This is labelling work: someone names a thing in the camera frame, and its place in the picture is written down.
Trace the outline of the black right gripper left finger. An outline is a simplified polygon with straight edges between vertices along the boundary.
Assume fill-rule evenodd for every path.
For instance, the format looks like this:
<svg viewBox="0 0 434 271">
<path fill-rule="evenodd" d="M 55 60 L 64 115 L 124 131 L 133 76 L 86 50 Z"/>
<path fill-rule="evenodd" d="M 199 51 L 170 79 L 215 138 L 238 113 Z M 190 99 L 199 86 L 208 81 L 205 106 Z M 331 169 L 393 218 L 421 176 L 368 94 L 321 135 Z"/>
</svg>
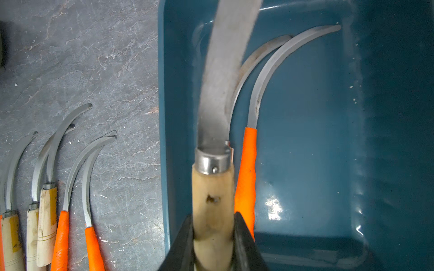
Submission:
<svg viewBox="0 0 434 271">
<path fill-rule="evenodd" d="M 194 271 L 193 221 L 188 214 L 158 271 Z"/>
</svg>

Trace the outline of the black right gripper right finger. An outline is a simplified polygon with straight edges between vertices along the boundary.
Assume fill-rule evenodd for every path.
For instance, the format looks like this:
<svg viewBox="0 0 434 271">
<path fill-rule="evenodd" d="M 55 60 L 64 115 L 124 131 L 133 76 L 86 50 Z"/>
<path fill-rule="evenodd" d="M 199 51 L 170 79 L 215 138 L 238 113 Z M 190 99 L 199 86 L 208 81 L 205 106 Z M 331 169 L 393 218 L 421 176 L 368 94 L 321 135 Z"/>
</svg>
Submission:
<svg viewBox="0 0 434 271">
<path fill-rule="evenodd" d="M 234 214 L 234 271 L 269 271 L 241 213 Z"/>
</svg>

